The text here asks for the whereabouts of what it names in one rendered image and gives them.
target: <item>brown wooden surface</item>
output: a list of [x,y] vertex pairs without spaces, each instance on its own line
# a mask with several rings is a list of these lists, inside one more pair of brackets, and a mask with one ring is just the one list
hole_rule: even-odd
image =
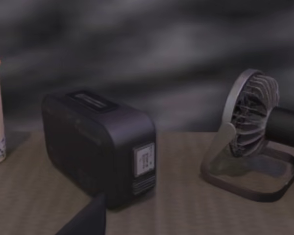
[[[198,177],[213,135],[160,134],[155,193],[120,212],[108,212],[106,234],[294,235],[294,185],[278,202],[257,203]],[[14,145],[0,164],[0,235],[54,235],[90,198],[52,166],[42,133]],[[272,181],[256,183],[269,187]]]

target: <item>label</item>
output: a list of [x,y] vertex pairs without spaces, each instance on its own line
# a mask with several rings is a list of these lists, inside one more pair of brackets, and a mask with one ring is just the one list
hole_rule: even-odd
[[108,112],[118,107],[117,104],[88,91],[78,91],[68,96],[97,113]]
[[135,176],[138,177],[155,169],[155,144],[151,143],[134,149]]

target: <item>metal fan stand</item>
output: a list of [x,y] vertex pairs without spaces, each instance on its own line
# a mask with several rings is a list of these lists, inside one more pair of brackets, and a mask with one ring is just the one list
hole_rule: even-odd
[[212,174],[210,170],[211,163],[218,157],[218,155],[222,151],[224,151],[224,149],[231,143],[231,141],[235,138],[237,134],[235,126],[231,123],[233,110],[236,105],[238,94],[244,86],[244,83],[255,73],[261,72],[257,70],[246,70],[244,73],[241,74],[239,79],[234,84],[223,112],[222,125],[219,128],[208,151],[204,156],[200,167],[200,173],[205,181],[241,197],[258,202],[274,202],[279,200],[294,182],[294,156],[292,156],[291,154],[268,147],[264,148],[260,153],[273,159],[283,161],[293,167],[290,179],[285,182],[281,189],[275,192],[259,192],[230,183]]

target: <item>white label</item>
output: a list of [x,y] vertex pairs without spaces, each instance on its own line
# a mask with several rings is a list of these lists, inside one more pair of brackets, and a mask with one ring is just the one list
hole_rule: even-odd
[[151,143],[134,150],[135,176],[145,174],[155,168],[155,144]]

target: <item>desk fan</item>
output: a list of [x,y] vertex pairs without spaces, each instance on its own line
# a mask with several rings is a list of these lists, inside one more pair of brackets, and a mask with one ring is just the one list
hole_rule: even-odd
[[[248,69],[235,81],[225,104],[222,124],[204,159],[202,178],[226,191],[258,201],[279,200],[294,182],[294,156],[267,147],[269,141],[294,147],[294,111],[281,108],[279,88],[274,78]],[[227,149],[234,161],[264,155],[290,164],[291,176],[275,192],[245,188],[212,174],[211,163]]]

